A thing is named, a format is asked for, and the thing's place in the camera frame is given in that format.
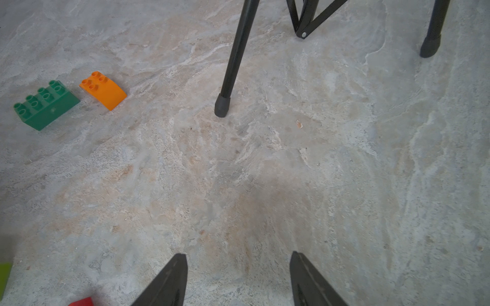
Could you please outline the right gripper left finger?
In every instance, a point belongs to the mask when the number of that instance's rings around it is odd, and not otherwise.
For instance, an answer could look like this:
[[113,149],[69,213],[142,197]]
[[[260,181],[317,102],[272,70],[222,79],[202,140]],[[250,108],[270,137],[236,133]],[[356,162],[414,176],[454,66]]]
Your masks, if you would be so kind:
[[177,253],[132,303],[132,306],[183,306],[187,280],[186,255]]

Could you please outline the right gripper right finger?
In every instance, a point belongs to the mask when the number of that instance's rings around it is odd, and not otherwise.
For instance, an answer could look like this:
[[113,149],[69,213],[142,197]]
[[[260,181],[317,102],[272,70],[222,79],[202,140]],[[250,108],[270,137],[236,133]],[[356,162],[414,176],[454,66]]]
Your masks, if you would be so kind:
[[290,259],[290,278],[294,305],[347,306],[307,257],[297,251]]

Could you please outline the lime lego brick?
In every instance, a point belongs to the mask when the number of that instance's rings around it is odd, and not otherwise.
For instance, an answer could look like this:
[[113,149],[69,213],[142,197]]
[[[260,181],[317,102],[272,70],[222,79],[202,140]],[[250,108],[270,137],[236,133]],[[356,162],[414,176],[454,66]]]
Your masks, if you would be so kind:
[[5,294],[12,266],[13,264],[9,262],[0,263],[0,300]]

